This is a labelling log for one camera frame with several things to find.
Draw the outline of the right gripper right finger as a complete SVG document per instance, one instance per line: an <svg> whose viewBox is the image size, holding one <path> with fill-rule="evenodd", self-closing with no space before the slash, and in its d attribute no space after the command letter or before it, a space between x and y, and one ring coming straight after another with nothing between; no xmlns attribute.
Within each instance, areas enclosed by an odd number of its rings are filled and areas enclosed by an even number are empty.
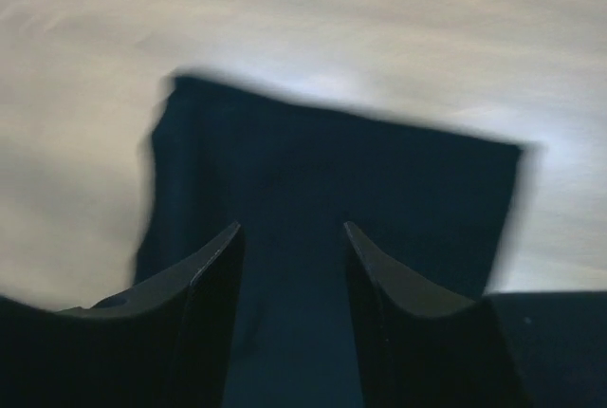
<svg viewBox="0 0 607 408"><path fill-rule="evenodd" d="M368 407L602 407L606 295L471 300L380 250L353 223L346 282Z"/></svg>

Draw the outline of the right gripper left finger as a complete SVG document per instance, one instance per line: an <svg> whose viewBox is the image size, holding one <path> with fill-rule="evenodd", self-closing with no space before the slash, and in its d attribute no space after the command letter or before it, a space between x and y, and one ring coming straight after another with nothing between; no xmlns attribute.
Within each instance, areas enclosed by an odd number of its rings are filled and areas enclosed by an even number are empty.
<svg viewBox="0 0 607 408"><path fill-rule="evenodd" d="M238 224L90 308L1 301L5 407L218 407L245 256Z"/></svg>

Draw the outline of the black t shirt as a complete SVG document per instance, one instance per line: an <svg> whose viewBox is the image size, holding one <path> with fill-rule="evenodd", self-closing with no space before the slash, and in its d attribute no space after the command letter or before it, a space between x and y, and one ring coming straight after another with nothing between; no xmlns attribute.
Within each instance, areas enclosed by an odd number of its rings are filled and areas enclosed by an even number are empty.
<svg viewBox="0 0 607 408"><path fill-rule="evenodd" d="M223 403L359 407L344 226L466 297L485 290L523 150L179 74L151 134L141 282L230 223L246 256Z"/></svg>

